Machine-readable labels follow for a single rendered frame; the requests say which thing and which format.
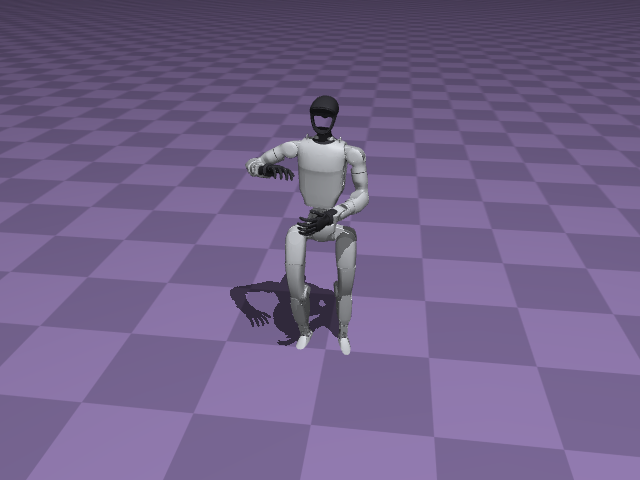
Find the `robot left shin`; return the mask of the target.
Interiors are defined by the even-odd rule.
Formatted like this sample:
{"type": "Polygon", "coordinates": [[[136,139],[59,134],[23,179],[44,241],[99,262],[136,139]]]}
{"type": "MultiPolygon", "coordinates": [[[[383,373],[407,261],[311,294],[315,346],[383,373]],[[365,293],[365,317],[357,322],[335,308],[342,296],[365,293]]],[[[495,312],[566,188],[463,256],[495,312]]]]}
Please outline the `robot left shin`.
{"type": "Polygon", "coordinates": [[[343,295],[340,299],[336,297],[336,312],[339,320],[339,338],[347,338],[348,323],[351,319],[352,313],[352,293],[350,295],[343,295]]]}

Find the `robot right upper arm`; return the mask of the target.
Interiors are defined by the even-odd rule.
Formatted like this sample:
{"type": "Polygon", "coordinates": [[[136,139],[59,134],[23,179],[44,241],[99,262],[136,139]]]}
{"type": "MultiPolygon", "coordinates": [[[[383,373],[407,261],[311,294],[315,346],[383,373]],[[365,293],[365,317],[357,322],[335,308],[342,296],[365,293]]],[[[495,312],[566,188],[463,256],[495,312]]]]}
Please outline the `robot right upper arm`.
{"type": "MultiPolygon", "coordinates": [[[[283,161],[285,159],[285,156],[287,158],[295,158],[297,157],[297,152],[298,152],[298,147],[300,145],[302,140],[295,140],[295,141],[289,141],[286,143],[283,143],[281,145],[278,145],[270,150],[268,150],[267,152],[265,152],[262,156],[258,157],[258,161],[260,161],[261,163],[267,164],[267,163],[271,163],[271,164],[276,164],[280,161],[283,161]]],[[[251,174],[250,174],[251,175],[251,174]]],[[[255,177],[253,175],[251,175],[252,177],[255,177]]]]}

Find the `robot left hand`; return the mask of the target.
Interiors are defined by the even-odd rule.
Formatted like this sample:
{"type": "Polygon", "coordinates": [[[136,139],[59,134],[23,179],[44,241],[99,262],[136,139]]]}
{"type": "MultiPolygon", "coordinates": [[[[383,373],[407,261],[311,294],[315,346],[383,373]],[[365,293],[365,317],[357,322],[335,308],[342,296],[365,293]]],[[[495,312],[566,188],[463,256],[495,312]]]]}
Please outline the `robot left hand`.
{"type": "Polygon", "coordinates": [[[310,222],[309,224],[302,224],[297,222],[297,224],[299,226],[302,227],[307,227],[307,228],[301,228],[301,227],[297,227],[298,233],[304,236],[310,236],[316,232],[321,231],[325,226],[330,226],[333,224],[333,215],[337,214],[337,210],[335,209],[329,209],[323,213],[320,213],[318,211],[315,210],[310,210],[310,213],[312,214],[316,214],[318,216],[316,216],[315,218],[311,218],[311,219],[307,219],[307,218],[303,218],[303,217],[299,217],[300,220],[305,221],[305,222],[310,222]],[[308,228],[309,227],[309,228],[308,228]],[[301,232],[304,231],[304,232],[301,232]]]}

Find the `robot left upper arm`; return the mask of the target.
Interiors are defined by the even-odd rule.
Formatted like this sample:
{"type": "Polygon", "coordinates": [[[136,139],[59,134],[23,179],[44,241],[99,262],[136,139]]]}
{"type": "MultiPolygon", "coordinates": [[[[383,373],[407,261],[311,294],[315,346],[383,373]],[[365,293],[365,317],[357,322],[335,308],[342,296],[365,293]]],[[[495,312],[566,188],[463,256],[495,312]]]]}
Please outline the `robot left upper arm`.
{"type": "Polygon", "coordinates": [[[345,156],[346,161],[352,165],[351,175],[356,189],[351,193],[350,198],[356,199],[363,192],[368,194],[368,176],[366,172],[365,152],[359,147],[345,145],[345,156]]]}

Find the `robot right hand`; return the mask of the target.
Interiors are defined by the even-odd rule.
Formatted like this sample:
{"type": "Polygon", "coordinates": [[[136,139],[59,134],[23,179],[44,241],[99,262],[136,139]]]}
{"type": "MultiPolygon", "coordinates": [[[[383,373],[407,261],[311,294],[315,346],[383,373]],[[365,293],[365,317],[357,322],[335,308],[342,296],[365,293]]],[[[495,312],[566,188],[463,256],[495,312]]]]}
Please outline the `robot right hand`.
{"type": "Polygon", "coordinates": [[[267,177],[273,177],[276,179],[276,173],[279,173],[280,179],[282,180],[283,174],[285,174],[285,179],[288,180],[288,174],[290,175],[290,180],[293,180],[294,174],[290,169],[287,169],[280,165],[273,165],[271,163],[267,163],[264,166],[260,166],[258,169],[259,175],[264,175],[267,177]]]}

